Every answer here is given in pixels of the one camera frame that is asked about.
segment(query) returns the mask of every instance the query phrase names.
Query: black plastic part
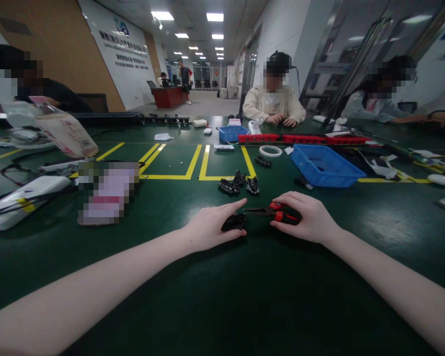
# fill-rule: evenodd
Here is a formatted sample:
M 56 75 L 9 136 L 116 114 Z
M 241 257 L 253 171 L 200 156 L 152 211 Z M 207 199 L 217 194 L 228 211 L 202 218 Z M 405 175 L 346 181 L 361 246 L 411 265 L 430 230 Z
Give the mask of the black plastic part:
M 225 179 L 221 179 L 221 181 L 218 183 L 218 186 L 227 194 L 239 194 L 241 191 L 241 188 L 239 188 L 238 185 L 235 185 Z
M 255 161 L 256 161 L 256 163 L 260 164 L 261 166 L 272 167 L 272 161 L 268 161 L 262 156 L 257 156 L 255 158 Z
M 236 214 L 231 215 L 229 218 L 226 219 L 223 226 L 221 227 L 222 231 L 229 231 L 229 230 L 242 230 L 246 228 L 246 222 L 247 218 L 245 214 Z
M 232 183 L 235 185 L 244 185 L 246 181 L 246 175 L 242 174 L 239 170 L 236 171 L 236 175 L 232 180 Z
M 311 186 L 310 183 L 308 183 L 308 180 L 305 178 L 305 176 L 303 174 L 300 173 L 300 175 L 295 178 L 294 183 L 296 185 L 300 185 L 302 187 L 305 187 L 308 190 L 312 190 L 313 187 Z
M 259 181 L 257 180 L 257 177 L 247 178 L 246 189 L 251 194 L 254 194 L 254 195 L 259 194 Z

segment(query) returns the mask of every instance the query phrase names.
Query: man standing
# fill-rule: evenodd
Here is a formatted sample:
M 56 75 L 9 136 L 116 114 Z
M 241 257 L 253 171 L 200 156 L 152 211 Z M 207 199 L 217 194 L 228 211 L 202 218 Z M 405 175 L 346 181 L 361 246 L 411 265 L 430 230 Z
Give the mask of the man standing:
M 181 72 L 181 84 L 183 84 L 183 92 L 186 95 L 186 103 L 191 105 L 191 100 L 189 98 L 189 91 L 191 90 L 191 85 L 189 83 L 189 69 L 183 64 L 183 60 L 180 58 L 178 60 L 179 70 Z

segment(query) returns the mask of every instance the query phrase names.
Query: red desk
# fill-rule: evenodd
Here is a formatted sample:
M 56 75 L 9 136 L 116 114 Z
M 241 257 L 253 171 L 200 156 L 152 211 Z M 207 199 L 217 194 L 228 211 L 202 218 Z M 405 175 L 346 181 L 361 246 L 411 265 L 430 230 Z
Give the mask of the red desk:
M 152 94 L 159 109 L 172 109 L 183 104 L 183 87 L 154 88 Z

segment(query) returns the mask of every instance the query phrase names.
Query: hand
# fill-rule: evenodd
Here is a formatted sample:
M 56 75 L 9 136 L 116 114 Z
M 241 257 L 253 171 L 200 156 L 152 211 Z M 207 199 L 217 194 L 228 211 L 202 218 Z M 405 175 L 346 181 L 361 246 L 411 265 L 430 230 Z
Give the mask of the hand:
M 323 203 L 308 195 L 289 191 L 273 200 L 276 203 L 288 204 L 302 215 L 298 225 L 270 222 L 270 225 L 299 239 L 325 244 L 344 231 L 335 223 Z
M 201 209 L 190 222 L 181 229 L 188 239 L 193 252 L 204 251 L 222 243 L 247 235 L 246 230 L 221 231 L 221 227 L 232 214 L 247 203 L 244 198 L 234 203 Z
M 298 125 L 298 122 L 295 119 L 288 118 L 283 122 L 283 125 L 288 127 L 295 127 L 296 125 Z
M 283 121 L 284 118 L 285 117 L 282 114 L 275 114 L 266 118 L 264 122 L 267 124 L 273 124 L 277 126 L 279 123 Z

